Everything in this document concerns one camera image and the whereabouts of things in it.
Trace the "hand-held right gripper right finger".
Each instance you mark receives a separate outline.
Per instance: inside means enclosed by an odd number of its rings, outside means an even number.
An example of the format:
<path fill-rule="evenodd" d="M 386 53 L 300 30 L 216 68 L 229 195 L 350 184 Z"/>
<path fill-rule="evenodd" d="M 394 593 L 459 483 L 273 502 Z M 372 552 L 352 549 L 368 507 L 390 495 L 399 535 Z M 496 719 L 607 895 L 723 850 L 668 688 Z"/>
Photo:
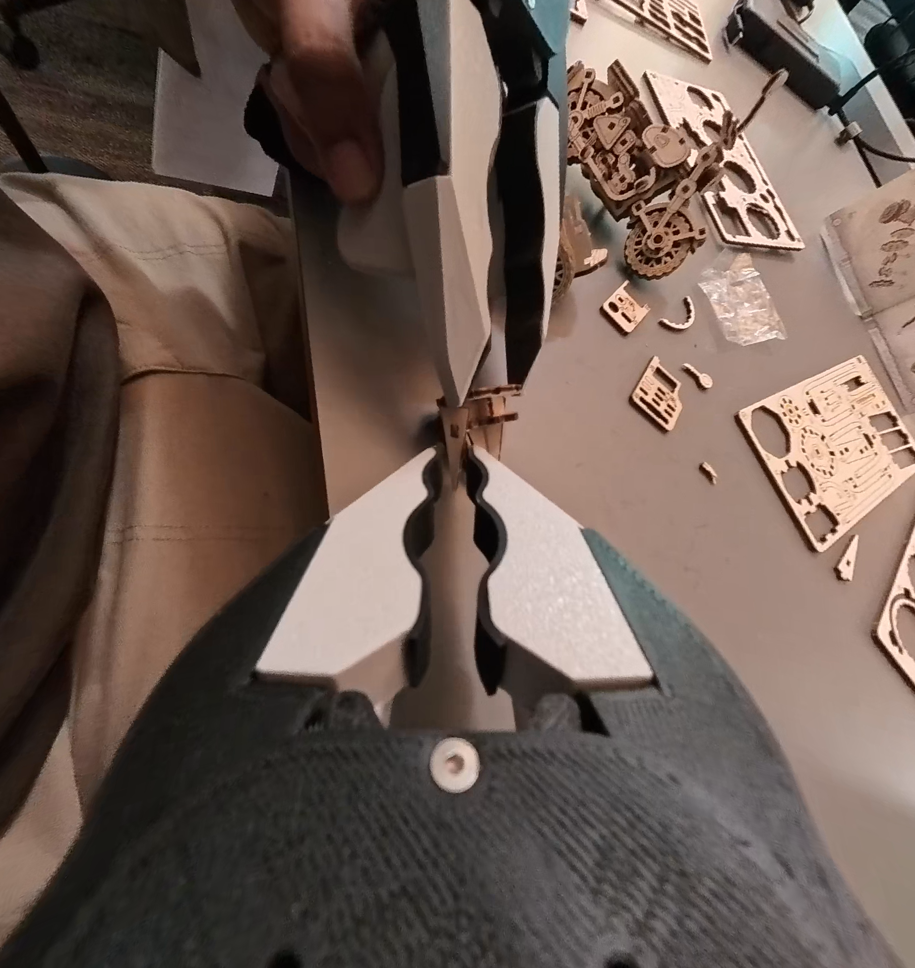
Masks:
<path fill-rule="evenodd" d="M 475 666 L 488 694 L 576 695 L 651 684 L 652 667 L 585 529 L 487 451 L 471 447 L 466 490 L 486 561 Z"/>

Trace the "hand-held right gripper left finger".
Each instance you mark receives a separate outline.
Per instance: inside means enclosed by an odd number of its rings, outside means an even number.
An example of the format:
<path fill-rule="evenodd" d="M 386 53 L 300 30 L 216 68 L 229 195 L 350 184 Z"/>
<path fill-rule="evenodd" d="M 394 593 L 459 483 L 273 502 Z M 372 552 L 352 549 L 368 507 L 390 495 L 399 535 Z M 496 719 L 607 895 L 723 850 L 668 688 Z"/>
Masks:
<path fill-rule="evenodd" d="M 440 450 L 429 447 L 330 519 L 255 666 L 269 681 L 397 694 L 429 666 Z"/>

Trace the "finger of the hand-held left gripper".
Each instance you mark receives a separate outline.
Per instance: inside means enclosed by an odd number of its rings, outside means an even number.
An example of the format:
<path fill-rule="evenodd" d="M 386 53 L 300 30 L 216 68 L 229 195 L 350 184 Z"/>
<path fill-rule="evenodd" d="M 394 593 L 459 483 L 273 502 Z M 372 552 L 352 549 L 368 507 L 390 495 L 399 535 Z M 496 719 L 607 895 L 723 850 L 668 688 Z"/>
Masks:
<path fill-rule="evenodd" d="M 502 88 L 470 1 L 417 2 L 444 172 L 403 189 L 428 344 L 446 406 L 462 406 L 491 336 L 488 182 Z"/>
<path fill-rule="evenodd" d="M 481 188 L 486 359 L 494 291 L 504 297 L 501 349 L 507 384 L 522 389 L 547 337 L 560 245 L 564 140 L 559 106 L 538 99 L 498 108 Z"/>

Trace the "round wooden gear disc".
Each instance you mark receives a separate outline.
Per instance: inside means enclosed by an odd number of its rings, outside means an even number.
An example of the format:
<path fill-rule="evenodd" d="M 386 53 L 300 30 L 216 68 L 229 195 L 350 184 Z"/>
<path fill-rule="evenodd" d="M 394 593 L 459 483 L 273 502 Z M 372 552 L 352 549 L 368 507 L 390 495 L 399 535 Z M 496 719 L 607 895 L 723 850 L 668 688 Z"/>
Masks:
<path fill-rule="evenodd" d="M 522 388 L 521 383 L 472 387 L 462 404 L 452 406 L 444 396 L 439 397 L 437 405 L 445 439 L 456 441 L 471 431 L 517 420 L 517 412 L 509 409 L 509 405 L 521 395 Z"/>

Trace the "grey desk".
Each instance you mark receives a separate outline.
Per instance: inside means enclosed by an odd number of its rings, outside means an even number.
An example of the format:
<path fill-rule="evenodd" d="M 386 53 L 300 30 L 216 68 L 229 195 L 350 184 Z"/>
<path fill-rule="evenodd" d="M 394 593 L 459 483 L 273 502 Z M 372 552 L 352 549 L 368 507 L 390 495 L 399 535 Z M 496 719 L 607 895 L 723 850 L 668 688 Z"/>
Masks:
<path fill-rule="evenodd" d="M 379 128 L 405 188 L 444 172 L 396 110 L 415 79 L 389 59 Z M 398 196 L 402 202 L 403 191 Z M 409 252 L 403 213 L 405 254 Z M 434 430 L 443 395 L 415 269 L 404 335 L 417 376 L 390 359 L 393 327 L 366 310 L 353 335 L 376 361 L 326 368 L 309 344 L 321 441 L 362 468 L 395 395 L 404 428 L 377 481 L 440 450 L 440 497 L 466 486 L 473 442 Z M 334 435 L 337 407 L 353 430 Z M 340 502 L 338 512 L 353 502 Z M 899 966 L 817 840 L 787 762 L 716 649 L 596 532 L 598 564 L 650 663 L 616 692 L 510 695 L 527 730 L 445 738 L 377 724 L 327 726 L 290 745 L 321 813 L 283 806 L 304 834 L 285 856 L 294 901 L 275 952 L 299 966 Z"/>

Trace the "person's left hand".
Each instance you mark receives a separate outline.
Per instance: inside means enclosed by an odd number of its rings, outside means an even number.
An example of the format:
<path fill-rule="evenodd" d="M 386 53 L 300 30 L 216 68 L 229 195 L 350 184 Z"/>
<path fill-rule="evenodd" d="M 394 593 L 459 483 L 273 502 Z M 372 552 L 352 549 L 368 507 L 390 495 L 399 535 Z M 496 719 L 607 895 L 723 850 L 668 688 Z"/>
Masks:
<path fill-rule="evenodd" d="M 253 2 L 252 36 L 269 55 L 262 84 L 293 160 L 343 203 L 372 200 L 382 185 L 378 107 L 360 48 L 387 2 Z"/>

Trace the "wooden motorcycle model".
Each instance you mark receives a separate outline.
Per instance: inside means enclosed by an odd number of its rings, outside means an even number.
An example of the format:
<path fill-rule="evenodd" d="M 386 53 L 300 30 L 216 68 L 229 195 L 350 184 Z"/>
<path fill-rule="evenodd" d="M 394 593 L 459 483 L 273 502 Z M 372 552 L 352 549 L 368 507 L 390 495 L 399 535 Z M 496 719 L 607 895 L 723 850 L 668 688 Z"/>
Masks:
<path fill-rule="evenodd" d="M 605 80 L 582 61 L 568 67 L 566 163 L 580 167 L 615 221 L 628 222 L 623 257 L 633 277 L 664 279 L 705 244 L 691 201 L 718 185 L 726 152 L 787 78 L 785 69 L 771 75 L 742 122 L 727 109 L 717 137 L 696 148 L 684 128 L 653 120 L 620 61 Z"/>

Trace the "small square wooden fragment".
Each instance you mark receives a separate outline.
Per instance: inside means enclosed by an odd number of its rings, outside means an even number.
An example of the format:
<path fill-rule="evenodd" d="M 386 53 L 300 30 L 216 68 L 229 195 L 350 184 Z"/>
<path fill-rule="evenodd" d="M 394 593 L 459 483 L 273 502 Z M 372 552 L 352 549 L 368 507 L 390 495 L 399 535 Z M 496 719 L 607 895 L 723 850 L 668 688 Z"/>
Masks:
<path fill-rule="evenodd" d="M 600 305 L 600 314 L 621 334 L 631 335 L 647 318 L 649 304 L 639 301 L 630 281 L 620 284 Z"/>

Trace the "wooden sheet with oval holes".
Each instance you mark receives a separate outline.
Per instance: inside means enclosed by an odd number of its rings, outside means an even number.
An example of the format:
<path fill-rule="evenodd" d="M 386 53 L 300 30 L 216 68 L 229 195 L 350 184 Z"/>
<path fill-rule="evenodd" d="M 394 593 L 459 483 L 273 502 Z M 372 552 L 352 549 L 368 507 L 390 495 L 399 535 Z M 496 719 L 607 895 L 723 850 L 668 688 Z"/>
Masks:
<path fill-rule="evenodd" d="M 746 127 L 786 78 L 787 72 L 780 70 L 767 80 L 754 106 L 738 121 L 732 146 L 723 151 L 723 175 L 717 185 L 698 194 L 726 246 L 776 252 L 797 252 L 805 246 L 746 137 Z M 725 97 L 719 91 L 651 71 L 643 74 L 643 80 L 661 119 L 692 142 L 693 163 L 699 150 L 722 133 L 730 110 Z"/>

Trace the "clear plastic bag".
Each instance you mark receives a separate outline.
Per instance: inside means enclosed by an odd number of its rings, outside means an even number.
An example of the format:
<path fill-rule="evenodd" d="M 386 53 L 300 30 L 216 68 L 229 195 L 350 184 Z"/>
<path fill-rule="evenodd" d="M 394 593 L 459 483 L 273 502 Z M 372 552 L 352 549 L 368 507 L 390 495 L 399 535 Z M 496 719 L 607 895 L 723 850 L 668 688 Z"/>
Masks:
<path fill-rule="evenodd" d="M 724 250 L 697 281 L 724 338 L 750 347 L 785 341 L 787 331 L 752 255 Z"/>

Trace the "white paper sheet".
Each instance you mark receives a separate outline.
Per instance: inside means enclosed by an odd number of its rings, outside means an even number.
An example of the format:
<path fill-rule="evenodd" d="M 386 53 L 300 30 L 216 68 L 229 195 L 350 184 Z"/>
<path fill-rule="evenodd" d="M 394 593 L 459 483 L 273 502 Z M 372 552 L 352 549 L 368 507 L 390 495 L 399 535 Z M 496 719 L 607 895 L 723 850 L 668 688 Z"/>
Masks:
<path fill-rule="evenodd" d="M 262 57 L 257 46 L 242 41 L 216 49 L 200 79 L 159 52 L 151 168 L 159 176 L 269 198 L 278 165 L 243 122 Z"/>

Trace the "small slotted wooden fragment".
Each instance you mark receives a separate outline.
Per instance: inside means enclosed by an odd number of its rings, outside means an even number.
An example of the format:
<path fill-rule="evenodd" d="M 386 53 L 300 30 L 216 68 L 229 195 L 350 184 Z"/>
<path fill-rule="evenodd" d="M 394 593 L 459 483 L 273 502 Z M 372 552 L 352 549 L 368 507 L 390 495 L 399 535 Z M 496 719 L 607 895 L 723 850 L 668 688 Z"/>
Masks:
<path fill-rule="evenodd" d="M 683 412 L 681 387 L 681 381 L 654 355 L 634 385 L 630 403 L 658 429 L 669 433 L 676 427 Z"/>

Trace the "person's beige pants leg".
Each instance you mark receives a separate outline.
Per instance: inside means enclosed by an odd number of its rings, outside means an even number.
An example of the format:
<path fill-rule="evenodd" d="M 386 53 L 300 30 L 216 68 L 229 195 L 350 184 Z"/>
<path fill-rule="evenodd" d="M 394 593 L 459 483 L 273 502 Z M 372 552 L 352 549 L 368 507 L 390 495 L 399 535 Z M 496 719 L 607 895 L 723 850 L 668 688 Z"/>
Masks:
<path fill-rule="evenodd" d="M 262 208 L 0 176 L 0 949 L 173 660 L 325 516 L 296 275 Z"/>

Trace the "black box device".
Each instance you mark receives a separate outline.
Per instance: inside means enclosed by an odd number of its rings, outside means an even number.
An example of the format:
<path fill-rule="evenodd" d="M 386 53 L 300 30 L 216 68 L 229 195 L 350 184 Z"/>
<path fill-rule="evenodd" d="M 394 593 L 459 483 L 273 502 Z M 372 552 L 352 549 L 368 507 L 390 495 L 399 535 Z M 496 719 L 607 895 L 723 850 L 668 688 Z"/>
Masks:
<path fill-rule="evenodd" d="M 782 2 L 735 2 L 723 33 L 726 46 L 739 49 L 770 74 L 785 70 L 786 87 L 807 106 L 823 109 L 838 96 L 837 55 L 807 33 Z"/>

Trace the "wooden cutout sheet with gears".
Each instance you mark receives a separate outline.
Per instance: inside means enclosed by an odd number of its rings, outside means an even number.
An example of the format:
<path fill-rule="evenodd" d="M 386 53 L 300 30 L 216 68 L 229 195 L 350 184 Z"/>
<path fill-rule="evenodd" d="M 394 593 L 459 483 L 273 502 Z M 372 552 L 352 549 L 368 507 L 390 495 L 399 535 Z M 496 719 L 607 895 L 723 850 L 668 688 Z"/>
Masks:
<path fill-rule="evenodd" d="M 741 408 L 735 419 L 816 553 L 915 475 L 915 438 L 862 355 Z"/>

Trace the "printed instruction booklet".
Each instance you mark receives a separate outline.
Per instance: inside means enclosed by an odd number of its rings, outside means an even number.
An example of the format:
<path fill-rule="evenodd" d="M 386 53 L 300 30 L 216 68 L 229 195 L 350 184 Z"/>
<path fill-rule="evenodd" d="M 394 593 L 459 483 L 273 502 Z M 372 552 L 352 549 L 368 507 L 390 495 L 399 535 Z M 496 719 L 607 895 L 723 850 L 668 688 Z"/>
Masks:
<path fill-rule="evenodd" d="M 903 409 L 915 413 L 915 167 L 829 215 L 821 238 Z"/>

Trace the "black chair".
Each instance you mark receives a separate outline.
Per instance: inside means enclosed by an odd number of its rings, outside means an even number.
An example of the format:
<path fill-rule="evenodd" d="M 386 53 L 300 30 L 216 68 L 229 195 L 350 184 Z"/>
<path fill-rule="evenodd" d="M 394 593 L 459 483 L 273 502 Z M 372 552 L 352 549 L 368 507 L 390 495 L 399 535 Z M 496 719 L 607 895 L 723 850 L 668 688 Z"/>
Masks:
<path fill-rule="evenodd" d="M 840 1 L 915 139 L 915 1 Z"/>

